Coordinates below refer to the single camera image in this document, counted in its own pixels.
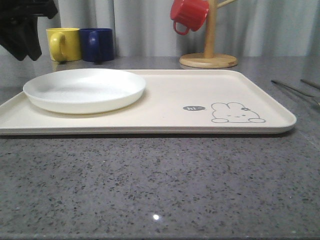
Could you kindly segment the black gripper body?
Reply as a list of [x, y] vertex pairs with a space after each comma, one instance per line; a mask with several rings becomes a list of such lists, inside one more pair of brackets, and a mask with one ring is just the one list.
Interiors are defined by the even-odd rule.
[[0, 2], [0, 45], [17, 60], [41, 55], [38, 18], [52, 19], [58, 13], [53, 0], [2, 0]]

